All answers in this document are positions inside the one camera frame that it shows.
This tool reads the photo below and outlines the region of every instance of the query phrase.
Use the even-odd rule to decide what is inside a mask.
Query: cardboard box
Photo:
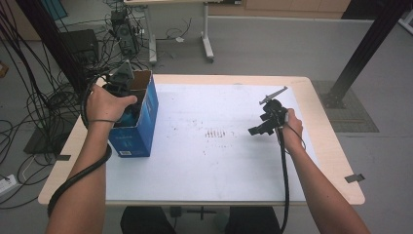
[[[134,71],[133,75],[131,93],[138,97],[138,101],[137,105],[128,108],[134,108],[132,112],[138,110],[137,122],[129,126],[115,124],[109,134],[109,141],[120,157],[149,157],[158,113],[158,97],[151,71]]]

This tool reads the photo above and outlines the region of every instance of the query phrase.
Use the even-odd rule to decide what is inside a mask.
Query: right hand
[[[295,116],[294,109],[288,109],[288,122],[282,128],[285,148],[290,153],[304,149],[302,145],[303,123]]]

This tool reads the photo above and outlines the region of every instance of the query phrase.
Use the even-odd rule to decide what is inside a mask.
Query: person's arm
[[[285,148],[291,155],[319,232],[370,233],[353,207],[307,154],[301,142],[302,131],[302,122],[295,117],[293,109],[288,109],[288,123],[282,129]]]
[[[87,103],[88,134],[69,177],[99,160],[109,132],[136,97],[113,97],[94,85]],[[106,168],[101,166],[68,188],[56,202],[46,233],[101,233],[105,216]]]

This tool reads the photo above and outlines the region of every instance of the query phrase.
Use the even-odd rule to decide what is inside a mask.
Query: hand
[[[288,109],[288,122],[284,124],[282,133],[288,152],[294,154],[297,150],[304,149],[301,142],[303,123],[295,116],[294,109]]]
[[[135,96],[114,97],[99,85],[93,85],[86,112],[90,121],[108,120],[116,122],[122,117],[125,108],[136,102],[137,98]]]

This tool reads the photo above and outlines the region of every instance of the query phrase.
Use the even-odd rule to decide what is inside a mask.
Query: floor mat
[[[312,81],[317,94],[327,94],[333,81]],[[343,98],[345,108],[324,108],[335,133],[379,133],[352,89]]]

